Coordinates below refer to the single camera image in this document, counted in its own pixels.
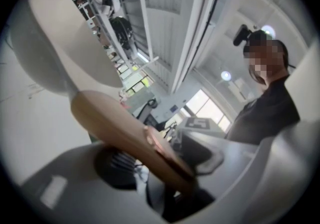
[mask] cable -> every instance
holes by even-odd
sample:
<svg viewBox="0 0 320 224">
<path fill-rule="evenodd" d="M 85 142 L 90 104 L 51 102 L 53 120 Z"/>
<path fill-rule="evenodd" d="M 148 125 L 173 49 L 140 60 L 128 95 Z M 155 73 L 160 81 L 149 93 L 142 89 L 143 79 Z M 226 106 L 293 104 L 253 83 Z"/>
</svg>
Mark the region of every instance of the cable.
<svg viewBox="0 0 320 224">
<path fill-rule="evenodd" d="M 8 35 L 6 36 L 6 38 L 5 38 L 5 42 L 7 43 L 7 45 L 9 46 L 9 48 L 11 48 L 11 50 L 13 51 L 14 49 L 12 48 L 12 46 L 9 44 L 9 42 L 8 42 Z"/>
<path fill-rule="evenodd" d="M 212 17 L 212 15 L 213 15 L 213 13 L 214 13 L 214 9 L 216 8 L 217 1 L 218 1 L 218 0 L 214 0 L 214 3 L 213 3 L 213 5 L 212 5 L 212 8 L 211 8 L 211 11 L 210 11 L 210 14 L 209 14 L 209 18 L 208 18 L 208 20 L 207 20 L 207 22 L 206 22 L 206 26 L 205 26 L 205 28 L 204 28 L 204 30 L 203 30 L 203 33 L 202 33 L 202 36 L 201 36 L 201 39 L 200 39 L 200 41 L 199 41 L 199 44 L 196 46 L 197 48 L 196 48 L 196 50 L 195 50 L 194 56 L 192 57 L 191 64 L 192 64 L 192 62 L 193 62 L 194 59 L 195 59 L 195 55 L 196 55 L 197 52 L 198 52 L 198 49 L 199 49 L 199 47 L 200 47 L 200 44 L 201 44 L 201 42 L 202 42 L 202 40 L 203 40 L 203 38 L 204 38 L 204 36 L 205 36 L 205 32 L 206 32 L 206 30 L 207 30 L 207 28 L 208 28 L 208 26 L 209 26 L 209 24 L 210 24 L 210 20 L 211 20 L 211 17 Z M 187 71 L 186 71 L 186 73 L 185 73 L 184 79 L 182 80 L 183 82 L 184 82 L 184 80 L 185 80 L 185 78 L 186 78 L 186 76 L 187 76 L 187 74 L 188 74 L 188 72 L 189 72 L 189 70 L 190 70 L 190 66 L 188 67 L 188 69 L 187 69 Z"/>
</svg>

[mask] black shirt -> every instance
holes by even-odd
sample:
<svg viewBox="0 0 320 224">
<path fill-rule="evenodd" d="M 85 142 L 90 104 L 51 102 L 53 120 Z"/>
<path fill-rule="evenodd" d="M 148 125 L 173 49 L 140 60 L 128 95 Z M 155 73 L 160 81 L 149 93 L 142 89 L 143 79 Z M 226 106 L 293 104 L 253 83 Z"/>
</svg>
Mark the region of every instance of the black shirt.
<svg viewBox="0 0 320 224">
<path fill-rule="evenodd" d="M 263 138 L 275 136 L 284 127 L 298 122 L 299 114 L 285 88 L 287 78 L 272 82 L 260 98 L 247 104 L 225 138 L 259 144 Z"/>
</svg>

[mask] white ceiling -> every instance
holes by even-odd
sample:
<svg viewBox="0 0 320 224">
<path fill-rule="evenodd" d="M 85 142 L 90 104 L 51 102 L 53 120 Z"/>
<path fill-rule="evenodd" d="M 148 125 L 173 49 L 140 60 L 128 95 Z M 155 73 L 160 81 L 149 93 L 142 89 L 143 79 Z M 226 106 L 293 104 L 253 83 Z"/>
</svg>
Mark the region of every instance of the white ceiling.
<svg viewBox="0 0 320 224">
<path fill-rule="evenodd" d="M 124 0 L 125 17 L 133 25 L 136 46 L 146 55 L 149 50 L 159 61 L 146 71 L 169 93 L 181 70 L 186 66 L 188 55 L 194 55 L 192 46 L 196 34 L 201 35 L 199 25 L 207 21 L 202 17 L 208 0 L 145 0 L 150 42 L 147 41 L 140 1 Z M 235 82 L 244 82 L 242 94 L 258 96 L 261 91 L 250 78 L 244 64 L 242 47 L 234 47 L 232 40 L 241 24 L 255 30 L 268 24 L 275 29 L 276 38 L 285 43 L 289 51 L 290 64 L 297 66 L 315 36 L 308 13 L 300 0 L 217 0 L 210 25 L 205 31 L 191 68 L 196 68 L 225 100 L 238 112 L 244 102 L 239 101 L 221 80 L 221 72 L 227 70 Z"/>
<path fill-rule="evenodd" d="M 215 12 L 211 21 L 216 26 L 208 41 L 203 43 L 205 46 L 195 66 L 236 112 L 245 102 L 240 102 L 229 90 L 230 84 L 221 80 L 222 71 L 231 73 L 232 82 L 243 79 L 242 94 L 248 88 L 254 97 L 261 94 L 261 89 L 247 71 L 243 47 L 235 47 L 232 43 L 240 25 L 246 24 L 251 30 L 254 30 L 254 25 L 258 28 L 266 24 L 272 26 L 276 38 L 287 46 L 289 63 L 294 66 L 303 58 L 316 32 L 300 0 L 218 0 Z"/>
</svg>

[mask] ceiling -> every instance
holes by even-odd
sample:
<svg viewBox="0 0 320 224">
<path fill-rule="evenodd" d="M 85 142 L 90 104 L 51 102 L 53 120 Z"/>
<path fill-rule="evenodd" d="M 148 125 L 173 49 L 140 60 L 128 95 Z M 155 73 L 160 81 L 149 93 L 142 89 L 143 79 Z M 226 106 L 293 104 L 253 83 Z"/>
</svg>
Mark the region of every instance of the ceiling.
<svg viewBox="0 0 320 224">
<path fill-rule="evenodd" d="M 173 93 L 194 68 L 206 87 L 222 96 L 235 113 L 261 94 L 249 76 L 242 47 L 232 43 L 241 24 L 251 30 L 272 26 L 294 66 L 316 34 L 300 0 L 216 0 L 207 27 L 214 0 L 122 1 L 138 51 L 151 60 L 159 57 L 145 69 L 153 79 Z M 224 70 L 231 73 L 231 83 L 221 80 Z"/>
<path fill-rule="evenodd" d="M 243 60 L 243 46 L 235 47 L 233 37 L 241 24 L 250 30 L 270 25 L 289 52 L 289 63 L 297 66 L 315 36 L 315 28 L 300 0 L 218 0 L 211 22 L 214 28 L 202 43 L 194 67 L 239 112 L 262 90 L 249 76 Z M 221 79 L 222 71 L 231 73 L 231 82 Z"/>
</svg>

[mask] ceiling light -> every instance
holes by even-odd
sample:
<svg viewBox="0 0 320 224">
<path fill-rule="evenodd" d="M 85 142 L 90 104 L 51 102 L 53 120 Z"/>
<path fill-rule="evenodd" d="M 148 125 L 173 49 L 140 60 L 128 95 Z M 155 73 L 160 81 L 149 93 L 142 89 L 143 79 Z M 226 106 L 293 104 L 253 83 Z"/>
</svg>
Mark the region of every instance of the ceiling light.
<svg viewBox="0 0 320 224">
<path fill-rule="evenodd" d="M 227 71 L 223 71 L 221 73 L 221 78 L 225 81 L 230 81 L 231 80 L 231 74 Z"/>
<path fill-rule="evenodd" d="M 261 30 L 263 30 L 265 33 L 271 35 L 272 38 L 276 37 L 275 30 L 270 25 L 262 26 Z"/>
</svg>

